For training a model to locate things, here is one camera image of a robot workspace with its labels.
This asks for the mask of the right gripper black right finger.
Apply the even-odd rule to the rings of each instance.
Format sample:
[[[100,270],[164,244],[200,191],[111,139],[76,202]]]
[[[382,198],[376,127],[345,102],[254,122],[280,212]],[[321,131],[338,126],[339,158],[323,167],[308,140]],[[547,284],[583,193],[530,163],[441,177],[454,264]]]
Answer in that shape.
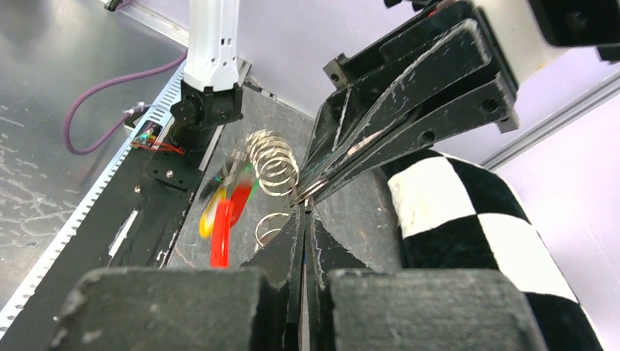
[[[526,298],[498,271],[369,269],[309,214],[311,350],[544,350]]]

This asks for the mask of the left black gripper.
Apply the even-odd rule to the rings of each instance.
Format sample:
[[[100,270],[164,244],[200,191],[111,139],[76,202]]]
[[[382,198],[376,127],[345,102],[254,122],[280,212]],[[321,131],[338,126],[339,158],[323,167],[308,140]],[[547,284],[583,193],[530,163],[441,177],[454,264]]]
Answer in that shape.
[[[472,1],[435,1],[325,72],[336,90],[317,115],[294,204],[478,127],[516,125],[518,84]]]

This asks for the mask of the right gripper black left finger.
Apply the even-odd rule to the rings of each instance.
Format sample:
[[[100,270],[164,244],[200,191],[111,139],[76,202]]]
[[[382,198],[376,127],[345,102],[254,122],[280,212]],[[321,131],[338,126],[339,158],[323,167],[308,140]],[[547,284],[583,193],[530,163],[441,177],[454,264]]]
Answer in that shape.
[[[71,289],[49,350],[299,350],[304,208],[234,269],[100,268]]]

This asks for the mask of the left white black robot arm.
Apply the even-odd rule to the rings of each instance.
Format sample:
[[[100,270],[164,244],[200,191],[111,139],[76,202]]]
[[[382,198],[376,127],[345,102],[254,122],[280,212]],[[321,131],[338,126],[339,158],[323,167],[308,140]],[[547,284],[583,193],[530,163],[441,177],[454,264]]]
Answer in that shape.
[[[241,118],[238,1],[193,1],[173,141],[201,150]],[[322,103],[295,186],[321,202],[361,174],[487,124],[515,120],[516,76],[483,7],[414,1],[415,16],[352,57],[325,66]]]

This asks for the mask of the black white checkered pillow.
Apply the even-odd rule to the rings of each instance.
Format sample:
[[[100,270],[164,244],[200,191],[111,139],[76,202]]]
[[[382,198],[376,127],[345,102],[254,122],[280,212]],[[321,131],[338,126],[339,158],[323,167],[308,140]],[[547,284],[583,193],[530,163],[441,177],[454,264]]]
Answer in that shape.
[[[382,171],[406,268],[500,271],[526,296],[548,349],[602,349],[589,315],[501,176],[429,149]]]

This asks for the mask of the left corner aluminium profile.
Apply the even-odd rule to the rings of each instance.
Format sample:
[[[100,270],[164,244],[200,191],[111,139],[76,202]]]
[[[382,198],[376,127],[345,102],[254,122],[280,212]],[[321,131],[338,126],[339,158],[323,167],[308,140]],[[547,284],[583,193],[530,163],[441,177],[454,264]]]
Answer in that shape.
[[[510,160],[544,141],[544,139],[550,137],[552,134],[569,126],[572,122],[577,121],[587,113],[592,112],[618,94],[619,72],[615,72],[609,78],[605,79],[558,112],[545,118],[527,132],[502,147],[495,154],[489,156],[489,158],[483,160],[480,166],[495,170],[505,165]]]

